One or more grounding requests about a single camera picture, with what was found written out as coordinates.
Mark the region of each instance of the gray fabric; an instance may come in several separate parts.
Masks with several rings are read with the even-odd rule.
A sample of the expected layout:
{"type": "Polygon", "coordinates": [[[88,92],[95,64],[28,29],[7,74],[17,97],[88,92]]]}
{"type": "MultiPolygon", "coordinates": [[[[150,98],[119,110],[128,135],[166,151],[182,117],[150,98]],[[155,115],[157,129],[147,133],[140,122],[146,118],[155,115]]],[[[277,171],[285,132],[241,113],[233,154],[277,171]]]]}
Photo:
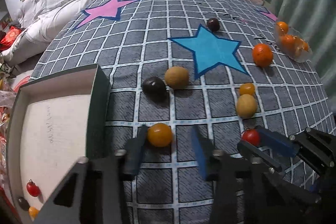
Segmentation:
{"type": "MultiPolygon", "coordinates": [[[[93,5],[104,1],[96,0],[93,5]]],[[[239,156],[236,145],[245,127],[262,125],[286,136],[307,126],[335,133],[327,96],[311,62],[293,62],[274,48],[274,22],[256,11],[261,9],[248,0],[140,0],[124,6],[119,21],[98,18],[74,32],[73,27],[83,19],[77,15],[38,62],[31,79],[100,64],[112,85],[105,123],[106,153],[122,148],[141,124],[171,126],[176,142],[163,150],[148,148],[137,179],[131,190],[126,189],[134,223],[208,222],[213,185],[199,176],[190,143],[192,124],[198,124],[216,148],[234,156],[239,156]],[[249,75],[220,65],[194,80],[191,52],[167,40],[194,35],[198,25],[205,26],[212,17],[221,24],[217,36],[241,41],[237,58],[249,75]],[[271,42],[274,56],[265,70],[251,57],[253,46],[266,43],[266,38],[254,39],[260,34],[271,42]],[[172,92],[166,104],[154,104],[141,91],[141,83],[150,76],[163,78],[171,66],[189,70],[190,86],[172,92]],[[258,110],[253,118],[242,121],[236,116],[234,100],[246,82],[256,85],[258,110]]],[[[270,153],[267,147],[262,149],[270,153]]],[[[283,164],[285,180],[308,188],[316,179],[301,160],[291,162],[274,152],[271,155],[283,164]]]]}

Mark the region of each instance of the red cushion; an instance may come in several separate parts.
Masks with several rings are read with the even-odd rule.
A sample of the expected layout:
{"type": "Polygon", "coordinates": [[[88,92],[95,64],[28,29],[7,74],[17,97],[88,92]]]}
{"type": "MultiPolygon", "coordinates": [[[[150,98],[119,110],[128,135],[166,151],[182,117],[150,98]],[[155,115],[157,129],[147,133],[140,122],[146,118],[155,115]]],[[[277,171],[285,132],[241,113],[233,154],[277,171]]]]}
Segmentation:
{"type": "Polygon", "coordinates": [[[0,42],[0,51],[4,51],[10,48],[21,32],[22,32],[21,29],[11,26],[9,32],[0,42]]]}

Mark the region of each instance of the red cherry tomato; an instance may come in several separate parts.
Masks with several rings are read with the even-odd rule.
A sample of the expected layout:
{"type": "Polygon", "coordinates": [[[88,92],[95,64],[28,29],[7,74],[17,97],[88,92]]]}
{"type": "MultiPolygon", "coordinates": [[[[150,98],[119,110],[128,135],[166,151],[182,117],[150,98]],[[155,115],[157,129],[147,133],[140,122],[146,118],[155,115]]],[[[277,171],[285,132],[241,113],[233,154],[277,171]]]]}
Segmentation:
{"type": "Polygon", "coordinates": [[[26,188],[27,188],[28,194],[35,198],[39,196],[39,194],[41,193],[40,188],[37,187],[36,184],[32,182],[31,180],[27,183],[26,188]]]}
{"type": "Polygon", "coordinates": [[[251,145],[258,146],[260,144],[260,136],[255,129],[247,129],[243,132],[241,137],[243,141],[247,141],[251,145]]]}

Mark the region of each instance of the pink star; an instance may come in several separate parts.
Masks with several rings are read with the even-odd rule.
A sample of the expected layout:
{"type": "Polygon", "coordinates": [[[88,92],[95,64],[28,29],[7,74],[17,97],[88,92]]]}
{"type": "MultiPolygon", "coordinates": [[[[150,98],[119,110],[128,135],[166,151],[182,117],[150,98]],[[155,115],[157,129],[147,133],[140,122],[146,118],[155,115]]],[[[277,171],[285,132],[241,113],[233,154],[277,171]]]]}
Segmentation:
{"type": "Polygon", "coordinates": [[[260,10],[256,10],[256,11],[259,12],[259,13],[261,13],[262,15],[264,15],[264,16],[270,18],[270,19],[273,20],[273,21],[277,21],[277,19],[278,19],[274,14],[272,14],[272,13],[271,13],[270,11],[268,11],[268,10],[267,10],[267,12],[260,11],[260,10]]]}
{"type": "Polygon", "coordinates": [[[86,17],[74,28],[74,30],[96,18],[120,20],[121,7],[136,1],[139,0],[110,0],[103,5],[85,9],[82,12],[86,15],[86,17]]]}

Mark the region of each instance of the tangerine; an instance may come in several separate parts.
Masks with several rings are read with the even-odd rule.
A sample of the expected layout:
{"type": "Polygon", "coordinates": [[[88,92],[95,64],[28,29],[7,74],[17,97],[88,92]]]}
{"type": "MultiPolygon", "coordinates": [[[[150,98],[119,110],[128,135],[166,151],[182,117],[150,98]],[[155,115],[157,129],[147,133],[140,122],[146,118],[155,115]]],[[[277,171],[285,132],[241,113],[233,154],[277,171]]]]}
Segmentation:
{"type": "Polygon", "coordinates": [[[295,48],[295,37],[290,34],[285,34],[280,37],[281,46],[290,52],[292,52],[295,48]]]}
{"type": "Polygon", "coordinates": [[[153,146],[165,147],[171,143],[173,133],[170,126],[159,122],[148,129],[147,139],[153,146]]]}
{"type": "Polygon", "coordinates": [[[278,25],[284,33],[288,32],[288,24],[286,22],[279,21],[276,23],[276,25],[278,25]]]}
{"type": "Polygon", "coordinates": [[[259,43],[252,49],[252,57],[257,66],[264,68],[271,65],[273,53],[269,46],[259,43]]]}
{"type": "Polygon", "coordinates": [[[309,45],[308,45],[308,43],[306,42],[306,41],[304,41],[304,40],[302,40],[302,49],[304,50],[304,51],[306,51],[306,52],[308,52],[309,51],[309,45]]]}

